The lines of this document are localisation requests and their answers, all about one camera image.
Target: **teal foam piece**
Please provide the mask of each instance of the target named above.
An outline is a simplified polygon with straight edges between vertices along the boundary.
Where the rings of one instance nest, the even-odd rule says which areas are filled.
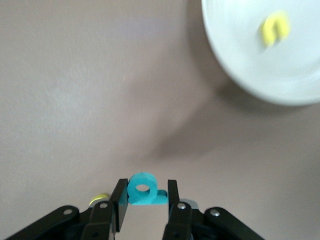
[[[149,190],[139,191],[137,186],[147,185]],[[168,203],[168,194],[165,190],[158,190],[155,176],[148,172],[134,174],[128,183],[127,193],[129,203],[132,205],[160,205]]]

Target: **screw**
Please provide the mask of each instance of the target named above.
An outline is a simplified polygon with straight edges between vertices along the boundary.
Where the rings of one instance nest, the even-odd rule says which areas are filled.
[[[186,205],[182,202],[178,203],[177,207],[178,209],[186,209]]]
[[[108,203],[103,202],[103,203],[100,204],[99,207],[100,207],[101,209],[105,209],[106,207],[108,207]]]
[[[72,209],[66,209],[66,210],[64,210],[64,212],[63,212],[64,215],[69,215],[69,214],[71,214],[71,213],[72,213]]]
[[[220,212],[218,210],[215,210],[215,209],[211,209],[210,210],[210,214],[212,216],[215,216],[215,217],[219,217],[220,216]]]

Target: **yellow object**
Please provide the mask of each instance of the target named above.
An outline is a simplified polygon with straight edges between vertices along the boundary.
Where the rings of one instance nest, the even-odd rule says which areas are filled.
[[[262,23],[260,29],[263,42],[267,47],[275,44],[277,39],[281,41],[287,38],[291,29],[288,14],[284,11],[271,14]]]
[[[102,193],[102,194],[99,194],[95,197],[93,197],[89,203],[89,206],[91,206],[91,204],[94,202],[94,201],[97,201],[97,200],[100,200],[100,199],[108,199],[110,196],[106,193]]]

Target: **white plate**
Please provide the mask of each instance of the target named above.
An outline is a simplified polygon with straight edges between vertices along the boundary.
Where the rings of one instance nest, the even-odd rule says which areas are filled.
[[[242,88],[281,105],[320,102],[319,0],[202,0],[210,45],[219,62]],[[265,47],[263,21],[288,14],[287,39]]]

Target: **gray table surface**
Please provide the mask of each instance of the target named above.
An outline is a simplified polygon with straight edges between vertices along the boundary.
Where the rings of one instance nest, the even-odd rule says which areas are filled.
[[[236,86],[199,0],[2,0],[0,33],[0,239],[141,171],[268,240],[320,239],[320,105]],[[130,206],[117,239],[167,217]]]

